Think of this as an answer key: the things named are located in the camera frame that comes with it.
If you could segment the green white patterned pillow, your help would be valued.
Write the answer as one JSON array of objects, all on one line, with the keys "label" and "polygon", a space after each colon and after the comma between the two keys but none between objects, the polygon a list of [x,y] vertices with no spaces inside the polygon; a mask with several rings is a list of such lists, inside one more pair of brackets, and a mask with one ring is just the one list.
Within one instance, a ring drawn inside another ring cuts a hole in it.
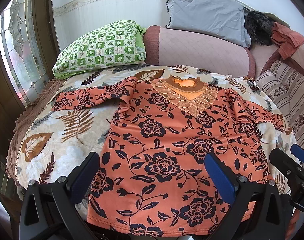
[{"label": "green white patterned pillow", "polygon": [[133,20],[119,20],[89,31],[65,47],[52,68],[56,79],[94,70],[138,65],[147,54],[146,29]]}]

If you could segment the stained glass window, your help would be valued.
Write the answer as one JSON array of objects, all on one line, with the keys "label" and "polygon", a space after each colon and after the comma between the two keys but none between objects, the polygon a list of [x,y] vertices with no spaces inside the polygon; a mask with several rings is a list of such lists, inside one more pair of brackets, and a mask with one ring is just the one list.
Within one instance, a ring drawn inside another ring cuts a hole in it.
[{"label": "stained glass window", "polygon": [[0,52],[21,103],[30,105],[49,81],[33,26],[32,0],[11,0],[0,15]]}]

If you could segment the orange floral blouse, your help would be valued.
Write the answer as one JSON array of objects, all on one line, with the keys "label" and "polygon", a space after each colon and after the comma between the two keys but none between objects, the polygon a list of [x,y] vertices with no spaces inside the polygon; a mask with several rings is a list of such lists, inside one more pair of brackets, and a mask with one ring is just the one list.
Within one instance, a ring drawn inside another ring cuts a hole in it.
[{"label": "orange floral blouse", "polygon": [[292,131],[283,115],[245,100],[234,89],[171,76],[59,95],[69,113],[119,100],[93,179],[87,221],[138,236],[209,235],[228,209],[204,166],[215,153],[250,181],[271,178],[259,129]]}]

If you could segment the pink quilted bolster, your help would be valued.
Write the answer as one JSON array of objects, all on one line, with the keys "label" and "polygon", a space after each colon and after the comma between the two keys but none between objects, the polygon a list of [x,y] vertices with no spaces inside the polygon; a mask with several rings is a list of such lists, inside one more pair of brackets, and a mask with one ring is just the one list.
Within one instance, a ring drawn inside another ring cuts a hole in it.
[{"label": "pink quilted bolster", "polygon": [[150,26],[143,36],[151,65],[185,65],[233,77],[255,77],[256,64],[249,49],[217,37]]}]

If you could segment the orange red cloth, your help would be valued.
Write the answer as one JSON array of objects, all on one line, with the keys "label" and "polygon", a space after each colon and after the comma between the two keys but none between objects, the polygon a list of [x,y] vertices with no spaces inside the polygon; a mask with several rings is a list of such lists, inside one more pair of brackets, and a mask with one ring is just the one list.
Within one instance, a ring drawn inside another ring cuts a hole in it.
[{"label": "orange red cloth", "polygon": [[278,52],[283,60],[291,57],[304,44],[303,35],[278,22],[274,22],[272,31],[271,40],[279,47]]}]

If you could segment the black furry garment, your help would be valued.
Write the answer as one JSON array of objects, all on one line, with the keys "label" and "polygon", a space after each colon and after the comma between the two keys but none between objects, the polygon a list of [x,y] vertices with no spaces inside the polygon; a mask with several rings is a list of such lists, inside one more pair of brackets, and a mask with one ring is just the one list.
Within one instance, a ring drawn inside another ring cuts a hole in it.
[{"label": "black furry garment", "polygon": [[249,11],[245,16],[245,28],[254,43],[262,46],[272,45],[274,21],[259,11]]}]

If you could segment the leaf pattern fleece blanket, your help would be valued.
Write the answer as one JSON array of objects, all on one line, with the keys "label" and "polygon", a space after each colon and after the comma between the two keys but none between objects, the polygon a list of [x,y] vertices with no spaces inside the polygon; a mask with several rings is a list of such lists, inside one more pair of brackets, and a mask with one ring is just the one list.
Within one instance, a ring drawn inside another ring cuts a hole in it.
[{"label": "leaf pattern fleece blanket", "polygon": [[[92,151],[100,155],[101,161],[110,122],[119,108],[119,100],[110,99],[76,113],[69,113],[66,109],[54,111],[53,105],[59,95],[64,92],[113,85],[131,76],[141,82],[167,79],[171,76],[183,80],[199,78],[209,85],[234,89],[245,100],[254,102],[274,114],[281,114],[276,105],[252,79],[208,74],[203,70],[188,66],[149,66],[124,71],[108,69],[96,74],[92,83],[89,84],[86,84],[83,75],[74,76],[69,78],[52,96],[51,101],[46,104],[26,132],[20,144],[17,160],[16,176],[19,183],[27,186],[31,179],[41,183],[53,182],[59,176],[68,175]],[[287,179],[269,163],[268,157],[270,151],[277,146],[288,151],[296,142],[294,134],[291,131],[289,135],[280,134],[270,138],[269,125],[260,124],[259,129],[266,141],[264,152],[270,179],[275,180],[280,193],[289,193]]]}]

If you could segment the grey pillow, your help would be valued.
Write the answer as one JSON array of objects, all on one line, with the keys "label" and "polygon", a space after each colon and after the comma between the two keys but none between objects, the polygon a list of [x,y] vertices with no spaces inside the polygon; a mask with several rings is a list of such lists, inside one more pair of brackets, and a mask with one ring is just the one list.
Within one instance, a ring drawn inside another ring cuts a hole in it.
[{"label": "grey pillow", "polygon": [[243,6],[234,0],[167,0],[168,29],[211,35],[251,46]]}]

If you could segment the striped beige quilt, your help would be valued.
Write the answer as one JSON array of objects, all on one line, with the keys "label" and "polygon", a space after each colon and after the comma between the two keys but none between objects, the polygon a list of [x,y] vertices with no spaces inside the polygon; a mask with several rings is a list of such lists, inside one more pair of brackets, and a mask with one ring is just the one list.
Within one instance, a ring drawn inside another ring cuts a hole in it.
[{"label": "striped beige quilt", "polygon": [[304,149],[304,76],[277,60],[260,74],[256,83],[281,111],[297,144]]}]

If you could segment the brown fringed bedspread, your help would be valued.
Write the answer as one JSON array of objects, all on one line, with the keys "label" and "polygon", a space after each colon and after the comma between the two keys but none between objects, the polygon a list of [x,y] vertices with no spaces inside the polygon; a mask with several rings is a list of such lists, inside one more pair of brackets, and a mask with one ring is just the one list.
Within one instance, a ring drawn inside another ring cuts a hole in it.
[{"label": "brown fringed bedspread", "polygon": [[64,83],[65,80],[57,80],[55,78],[50,80],[43,88],[38,98],[36,98],[36,100],[31,103],[16,120],[16,127],[13,130],[14,135],[10,141],[6,158],[6,173],[14,180],[16,186],[20,185],[16,178],[16,163],[18,160],[20,144],[32,122]]}]

